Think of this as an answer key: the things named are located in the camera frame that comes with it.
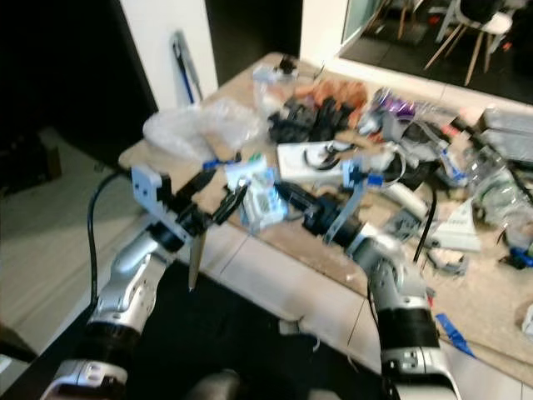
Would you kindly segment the wooden table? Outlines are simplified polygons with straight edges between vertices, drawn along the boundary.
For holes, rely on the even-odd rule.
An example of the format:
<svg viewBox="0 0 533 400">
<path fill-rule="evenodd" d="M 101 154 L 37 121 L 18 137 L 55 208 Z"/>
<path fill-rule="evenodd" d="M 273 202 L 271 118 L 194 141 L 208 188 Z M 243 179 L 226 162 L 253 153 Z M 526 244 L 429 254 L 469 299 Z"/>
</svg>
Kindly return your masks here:
<svg viewBox="0 0 533 400">
<path fill-rule="evenodd" d="M 271 53 L 252 62 L 206 97 L 206 102 L 229 97 L 240 103 L 254 103 L 252 69 L 258 63 L 279 61 L 281 54 Z M 518 110 L 533 111 L 529 104 L 475 95 L 453 85 L 344 58 L 326 62 L 323 77 L 363 81 L 370 94 L 379 87 L 388 87 L 422 102 L 457 108 L 463 117 L 482 112 L 482 104 L 505 104 L 511 109 L 515 104 Z M 127 148 L 119 156 L 119 164 L 146 164 L 175 176 L 174 180 L 195 172 L 191 164 L 143 140 Z M 206 274 L 279 318 L 299 322 L 301 328 L 354 361 L 369 368 L 380 367 L 377 332 L 366 300 L 366 275 L 344 258 L 338 247 L 327 247 L 321 239 L 312 240 L 296 222 L 271 226 L 255 235 L 239 225 L 239 217 L 233 217 L 226 227 L 217 229 L 221 236 L 212 229 Z M 479 229 L 483 251 L 473 256 L 464 277 L 432 272 L 427 264 L 424 273 L 436 291 L 431 309 L 450 318 L 480 361 L 519 381 L 533 382 L 533 377 L 527 377 L 533 376 L 533 342 L 521 331 L 526 309 L 533 305 L 533 272 L 496 262 L 506 254 L 504 243 L 496 244 L 500 230 Z"/>
</svg>

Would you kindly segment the blue-handled tool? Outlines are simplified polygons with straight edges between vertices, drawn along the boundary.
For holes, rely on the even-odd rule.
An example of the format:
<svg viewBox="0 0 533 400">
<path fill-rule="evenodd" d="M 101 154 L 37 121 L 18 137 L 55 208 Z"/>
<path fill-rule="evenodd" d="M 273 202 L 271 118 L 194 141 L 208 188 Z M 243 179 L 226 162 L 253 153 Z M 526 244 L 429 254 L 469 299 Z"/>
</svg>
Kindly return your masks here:
<svg viewBox="0 0 533 400">
<path fill-rule="evenodd" d="M 182 30 L 171 36 L 172 66 L 175 70 L 175 83 L 179 104 L 197 104 L 202 101 L 201 83 L 192 61 L 192 51 L 187 46 Z"/>
</svg>

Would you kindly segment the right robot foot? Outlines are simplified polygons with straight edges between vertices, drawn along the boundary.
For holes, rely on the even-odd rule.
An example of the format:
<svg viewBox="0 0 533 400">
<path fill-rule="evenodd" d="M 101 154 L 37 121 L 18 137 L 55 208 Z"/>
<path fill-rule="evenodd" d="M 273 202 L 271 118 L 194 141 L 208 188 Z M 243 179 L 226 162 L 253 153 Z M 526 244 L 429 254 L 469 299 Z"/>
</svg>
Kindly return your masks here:
<svg viewBox="0 0 533 400">
<path fill-rule="evenodd" d="M 308 390 L 306 400 L 341 400 L 341 397 L 330 389 L 313 387 Z"/>
</svg>

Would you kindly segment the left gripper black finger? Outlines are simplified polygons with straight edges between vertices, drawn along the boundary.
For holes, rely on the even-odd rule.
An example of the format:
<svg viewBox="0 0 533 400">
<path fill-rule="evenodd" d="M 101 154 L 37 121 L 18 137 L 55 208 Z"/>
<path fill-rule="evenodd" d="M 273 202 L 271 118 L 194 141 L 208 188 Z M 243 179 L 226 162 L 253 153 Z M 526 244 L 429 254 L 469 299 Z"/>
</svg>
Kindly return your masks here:
<svg viewBox="0 0 533 400">
<path fill-rule="evenodd" d="M 221 225 L 240 208 L 250 190 L 250 183 L 238 183 L 235 189 L 225 187 L 225 194 L 216 209 L 216 225 Z"/>
<path fill-rule="evenodd" d="M 214 176 L 216 176 L 217 170 L 215 168 L 207 168 L 207 170 L 201 170 L 197 172 L 187 183 L 184 183 L 182 186 L 182 199 L 188 203 L 192 202 L 195 194 L 198 194 L 210 182 Z"/>
</svg>

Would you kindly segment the blue tape strip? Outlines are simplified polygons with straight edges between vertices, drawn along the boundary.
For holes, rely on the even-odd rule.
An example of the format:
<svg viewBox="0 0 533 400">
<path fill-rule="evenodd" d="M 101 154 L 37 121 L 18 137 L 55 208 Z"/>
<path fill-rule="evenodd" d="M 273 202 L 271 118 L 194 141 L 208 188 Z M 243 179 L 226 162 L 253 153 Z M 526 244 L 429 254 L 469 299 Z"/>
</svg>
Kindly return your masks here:
<svg viewBox="0 0 533 400">
<path fill-rule="evenodd" d="M 214 159 L 211 161 L 204 162 L 202 164 L 201 171 L 202 172 L 210 172 L 213 174 L 216 170 L 220 170 L 220 168 L 227 168 L 229 165 L 237 165 L 239 163 L 242 163 L 242 156 L 237 155 L 236 157 L 233 157 L 232 159 L 228 160 L 221 160 L 221 159 Z"/>
</svg>

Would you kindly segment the clear plastic bag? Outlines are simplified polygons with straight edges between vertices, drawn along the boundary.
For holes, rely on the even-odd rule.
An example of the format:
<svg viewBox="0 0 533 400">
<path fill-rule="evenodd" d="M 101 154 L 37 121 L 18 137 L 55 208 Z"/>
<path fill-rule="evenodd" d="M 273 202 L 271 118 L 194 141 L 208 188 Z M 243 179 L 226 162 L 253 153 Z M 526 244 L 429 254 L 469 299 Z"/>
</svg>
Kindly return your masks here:
<svg viewBox="0 0 533 400">
<path fill-rule="evenodd" d="M 262 115 L 228 97 L 165 109 L 143 123 L 149 144 L 195 163 L 237 159 L 244 145 L 266 132 Z"/>
</svg>

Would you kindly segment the black floor mat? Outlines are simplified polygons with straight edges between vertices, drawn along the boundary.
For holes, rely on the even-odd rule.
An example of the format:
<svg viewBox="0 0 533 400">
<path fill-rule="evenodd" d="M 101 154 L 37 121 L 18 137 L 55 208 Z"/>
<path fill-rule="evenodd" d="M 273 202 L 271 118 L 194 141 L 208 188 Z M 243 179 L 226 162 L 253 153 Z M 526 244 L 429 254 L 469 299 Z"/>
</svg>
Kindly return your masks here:
<svg viewBox="0 0 533 400">
<path fill-rule="evenodd" d="M 157 301 L 132 354 L 122 400 L 184 400 L 214 373 L 237 375 L 237 400 L 306 400 L 310 388 L 341 400 L 383 400 L 371 370 L 308 335 L 283 336 L 278 319 L 187 267 L 161 271 Z"/>
</svg>

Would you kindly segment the purple object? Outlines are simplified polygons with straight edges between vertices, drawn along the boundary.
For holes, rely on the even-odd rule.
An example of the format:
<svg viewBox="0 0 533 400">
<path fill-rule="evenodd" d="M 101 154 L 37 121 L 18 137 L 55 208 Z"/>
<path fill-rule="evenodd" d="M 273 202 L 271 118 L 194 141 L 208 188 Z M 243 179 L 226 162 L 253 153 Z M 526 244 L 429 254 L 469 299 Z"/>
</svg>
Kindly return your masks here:
<svg viewBox="0 0 533 400">
<path fill-rule="evenodd" d="M 374 92 L 372 97 L 373 110 L 377 112 L 389 112 L 399 121 L 415 121 L 418 111 L 416 102 L 408 100 L 396 94 L 391 88 L 381 87 Z"/>
</svg>

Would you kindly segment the white flat box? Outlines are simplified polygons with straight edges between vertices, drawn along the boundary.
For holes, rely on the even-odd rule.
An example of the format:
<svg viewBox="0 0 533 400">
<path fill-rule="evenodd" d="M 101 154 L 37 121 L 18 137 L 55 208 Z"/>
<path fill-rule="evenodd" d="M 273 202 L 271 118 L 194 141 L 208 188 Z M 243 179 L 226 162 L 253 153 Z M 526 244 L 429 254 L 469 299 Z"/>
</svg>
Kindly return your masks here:
<svg viewBox="0 0 533 400">
<path fill-rule="evenodd" d="M 286 143 L 276 148 L 279 178 L 301 184 L 342 183 L 347 161 L 372 156 L 376 150 L 342 141 Z"/>
</svg>

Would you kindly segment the grey box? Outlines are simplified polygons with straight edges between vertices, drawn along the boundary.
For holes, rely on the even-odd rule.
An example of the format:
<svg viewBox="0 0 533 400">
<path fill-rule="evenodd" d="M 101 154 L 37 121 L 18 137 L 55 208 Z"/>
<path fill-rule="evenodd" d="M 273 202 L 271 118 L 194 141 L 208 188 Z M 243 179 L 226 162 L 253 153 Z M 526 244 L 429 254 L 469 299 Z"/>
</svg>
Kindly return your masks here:
<svg viewBox="0 0 533 400">
<path fill-rule="evenodd" d="M 480 121 L 485 130 L 503 131 L 533 138 L 533 112 L 488 107 L 483 111 Z"/>
</svg>

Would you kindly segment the orange gloves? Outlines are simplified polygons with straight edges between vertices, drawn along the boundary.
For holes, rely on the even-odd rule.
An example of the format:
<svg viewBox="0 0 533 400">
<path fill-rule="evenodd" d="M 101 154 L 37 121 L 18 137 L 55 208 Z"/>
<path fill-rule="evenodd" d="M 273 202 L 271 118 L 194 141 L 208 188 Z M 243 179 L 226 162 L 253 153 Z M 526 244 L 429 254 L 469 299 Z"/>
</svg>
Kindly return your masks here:
<svg viewBox="0 0 533 400">
<path fill-rule="evenodd" d="M 301 85 L 293 93 L 298 99 L 310 99 L 316 106 L 321 106 L 327 97 L 338 104 L 350 104 L 355 109 L 366 106 L 370 97 L 368 88 L 362 81 L 343 79 L 323 79 L 319 82 Z"/>
</svg>

